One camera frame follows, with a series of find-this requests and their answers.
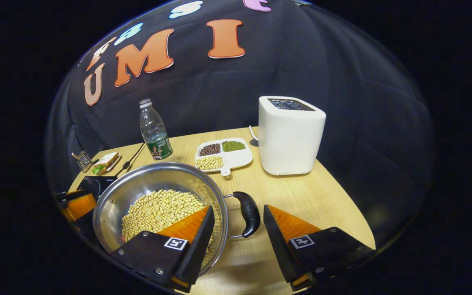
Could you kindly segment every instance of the water bottle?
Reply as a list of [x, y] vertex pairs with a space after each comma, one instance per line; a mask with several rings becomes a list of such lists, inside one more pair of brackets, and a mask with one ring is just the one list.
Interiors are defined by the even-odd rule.
[[158, 112], [152, 107], [150, 99], [139, 102], [141, 114], [139, 115], [139, 129], [147, 144], [152, 158], [165, 159], [172, 154], [167, 130]]

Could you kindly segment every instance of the power cord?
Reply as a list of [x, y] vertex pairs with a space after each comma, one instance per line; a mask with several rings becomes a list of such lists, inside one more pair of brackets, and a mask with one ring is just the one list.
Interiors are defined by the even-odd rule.
[[123, 167], [121, 168], [121, 170], [120, 170], [118, 173], [116, 173], [116, 175], [114, 175], [114, 177], [118, 177], [118, 175], [120, 175], [120, 173], [121, 173], [123, 170], [129, 168], [129, 166], [131, 165], [132, 159], [134, 159], [134, 157], [136, 157], [136, 155], [139, 153], [139, 151], [141, 151], [141, 149], [143, 148], [144, 145], [145, 145], [145, 143], [142, 143], [141, 146], [139, 146], [138, 151], [131, 157], [130, 160], [128, 160], [127, 162], [125, 162], [125, 164], [123, 164]]

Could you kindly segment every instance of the black pot handle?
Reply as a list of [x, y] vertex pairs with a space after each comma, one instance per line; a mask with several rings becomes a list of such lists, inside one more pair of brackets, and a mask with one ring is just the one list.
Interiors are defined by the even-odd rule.
[[254, 202], [252, 197], [249, 196], [249, 194], [244, 192], [234, 192], [231, 195], [225, 196], [225, 198], [228, 197], [235, 197], [240, 201], [241, 215], [245, 220], [245, 229], [243, 230], [243, 233], [239, 236], [229, 237], [229, 239], [239, 237], [250, 237], [258, 230], [261, 222], [260, 212], [258, 211], [256, 203]]

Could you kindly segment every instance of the white appliance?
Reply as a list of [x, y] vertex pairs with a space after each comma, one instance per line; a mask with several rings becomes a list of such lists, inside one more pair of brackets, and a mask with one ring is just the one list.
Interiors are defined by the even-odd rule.
[[259, 99], [258, 140], [262, 166], [272, 175], [305, 174], [313, 169], [326, 114], [294, 97]]

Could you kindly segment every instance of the orange letter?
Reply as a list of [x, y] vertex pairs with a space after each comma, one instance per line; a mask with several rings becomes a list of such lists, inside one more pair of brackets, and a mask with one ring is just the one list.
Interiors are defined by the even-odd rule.
[[90, 68], [98, 61], [98, 59], [100, 58], [100, 54], [102, 54], [103, 52], [105, 52], [105, 50], [107, 50], [107, 47], [109, 46], [109, 43], [114, 41], [116, 39], [116, 37], [110, 39], [107, 43], [103, 44], [103, 46], [101, 46], [98, 50], [96, 50], [96, 52], [94, 52], [94, 56], [92, 57], [92, 60], [90, 61], [90, 65], [88, 66], [88, 68], [86, 69], [86, 71], [90, 70]]
[[243, 24], [237, 19], [217, 19], [207, 23], [214, 34], [214, 47], [209, 51], [212, 58], [240, 57], [245, 50], [238, 45], [236, 28]]
[[118, 58], [118, 78], [114, 85], [122, 86], [129, 82], [131, 75], [127, 73], [127, 67], [131, 70], [135, 77], [141, 74], [141, 69], [147, 59], [145, 73], [153, 73], [172, 66], [174, 60], [169, 57], [167, 52], [167, 41], [169, 35], [174, 29], [162, 30], [150, 36], [141, 50], [135, 45], [127, 45], [123, 47], [116, 57]]
[[93, 106], [96, 102], [98, 102], [98, 99], [100, 98], [101, 95], [101, 70], [105, 66], [105, 63], [103, 62], [101, 65], [99, 65], [94, 73], [96, 74], [96, 91], [94, 91], [94, 94], [90, 92], [90, 79], [92, 79], [92, 74], [88, 75], [86, 77], [85, 82], [83, 82], [83, 85], [85, 86], [85, 101], [86, 104], [89, 106]]

